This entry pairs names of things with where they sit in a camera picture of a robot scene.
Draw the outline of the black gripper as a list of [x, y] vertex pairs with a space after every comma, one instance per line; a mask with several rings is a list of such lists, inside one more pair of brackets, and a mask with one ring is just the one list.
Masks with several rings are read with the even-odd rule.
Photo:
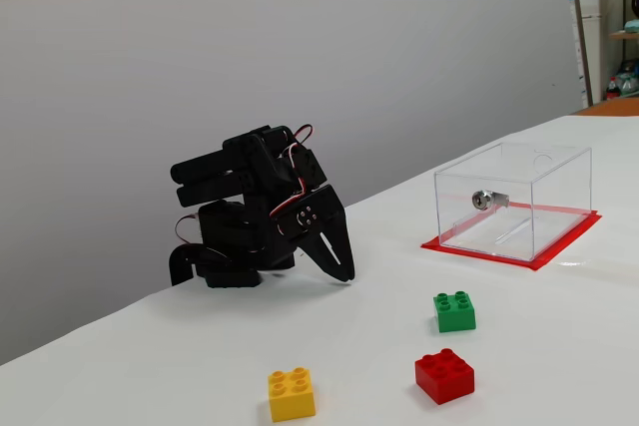
[[295, 209], [277, 219], [284, 238], [300, 248], [327, 275], [338, 281], [355, 277], [344, 207], [326, 185], [303, 197]]

